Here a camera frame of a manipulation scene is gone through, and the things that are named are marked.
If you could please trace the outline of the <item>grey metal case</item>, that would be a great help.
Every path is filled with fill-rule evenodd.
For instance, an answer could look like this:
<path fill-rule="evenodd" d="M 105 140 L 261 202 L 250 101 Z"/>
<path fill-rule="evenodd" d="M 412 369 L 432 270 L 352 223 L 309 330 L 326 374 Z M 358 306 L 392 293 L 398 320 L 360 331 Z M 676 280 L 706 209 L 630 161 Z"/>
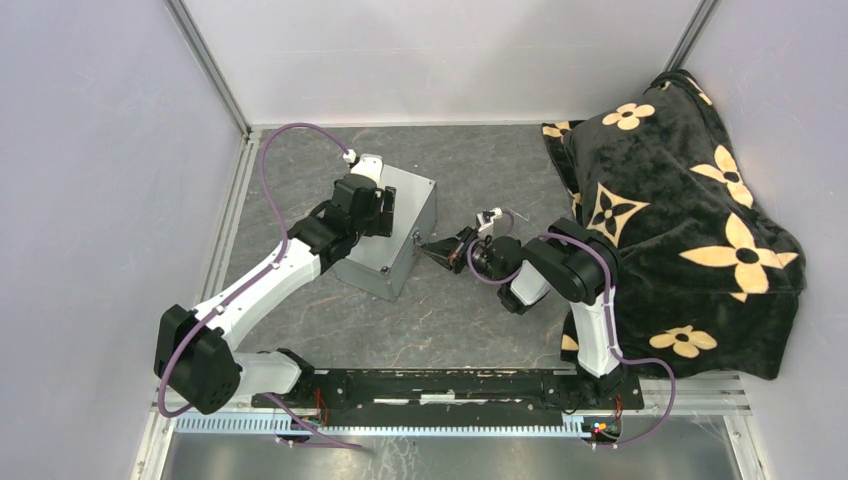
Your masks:
<path fill-rule="evenodd" d="M 436 182 L 386 166 L 384 183 L 396 189 L 392 235 L 362 239 L 330 272 L 351 286 L 395 301 L 416 260 L 416 248 L 426 241 L 437 221 Z"/>

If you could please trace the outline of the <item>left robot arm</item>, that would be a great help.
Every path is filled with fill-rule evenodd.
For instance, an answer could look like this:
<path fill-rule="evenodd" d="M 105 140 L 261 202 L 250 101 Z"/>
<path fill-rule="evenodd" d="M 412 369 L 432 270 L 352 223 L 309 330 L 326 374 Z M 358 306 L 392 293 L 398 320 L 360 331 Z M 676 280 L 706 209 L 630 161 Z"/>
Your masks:
<path fill-rule="evenodd" d="M 363 238 L 390 237 L 396 194 L 393 186 L 346 174 L 335 181 L 330 199 L 283 228 L 275 249 L 230 287 L 193 308 L 169 307 L 159 321 L 153 366 L 160 413 L 214 413 L 252 368 L 265 365 L 285 372 L 262 381 L 259 392 L 276 393 L 290 407 L 306 405 L 314 381 L 291 357 L 272 352 L 237 360 L 235 351 L 271 310 L 346 258 Z"/>

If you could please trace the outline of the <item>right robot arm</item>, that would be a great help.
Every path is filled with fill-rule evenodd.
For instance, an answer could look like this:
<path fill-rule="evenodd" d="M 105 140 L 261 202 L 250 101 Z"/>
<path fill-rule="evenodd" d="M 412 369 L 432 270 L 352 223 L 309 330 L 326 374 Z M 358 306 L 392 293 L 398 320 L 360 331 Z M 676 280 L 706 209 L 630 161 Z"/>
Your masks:
<path fill-rule="evenodd" d="M 565 218 L 523 242 L 494 237 L 491 222 L 420 247 L 442 268 L 472 273 L 496 286 L 502 306 L 521 315 L 547 294 L 567 300 L 577 345 L 577 392 L 591 408 L 602 408 L 626 377 L 613 303 L 620 256 L 609 241 Z"/>

